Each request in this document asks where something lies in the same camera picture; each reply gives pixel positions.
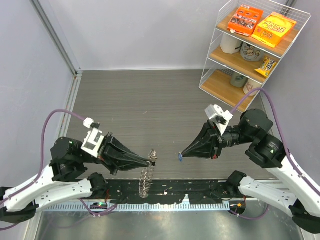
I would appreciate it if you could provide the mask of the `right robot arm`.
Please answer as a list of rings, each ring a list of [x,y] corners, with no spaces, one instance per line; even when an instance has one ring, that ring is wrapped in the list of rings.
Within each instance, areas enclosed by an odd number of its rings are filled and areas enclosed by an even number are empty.
[[[238,125],[230,126],[233,115],[218,105],[205,109],[208,121],[196,139],[181,152],[183,158],[217,159],[222,150],[249,144],[245,155],[286,186],[286,191],[259,183],[240,171],[234,171],[226,181],[226,191],[232,197],[240,194],[261,200],[285,214],[301,229],[320,232],[320,187],[298,165],[284,143],[269,133],[274,125],[259,109],[244,112]]]

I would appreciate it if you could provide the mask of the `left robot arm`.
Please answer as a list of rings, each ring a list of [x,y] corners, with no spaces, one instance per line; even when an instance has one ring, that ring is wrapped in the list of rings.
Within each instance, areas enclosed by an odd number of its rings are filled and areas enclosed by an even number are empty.
[[[19,224],[32,219],[37,212],[74,199],[102,199],[107,181],[102,174],[78,178],[87,171],[86,163],[102,165],[112,175],[119,171],[153,167],[152,158],[141,157],[118,141],[111,132],[90,130],[84,141],[60,137],[50,150],[52,160],[39,177],[16,187],[1,187],[0,220]]]

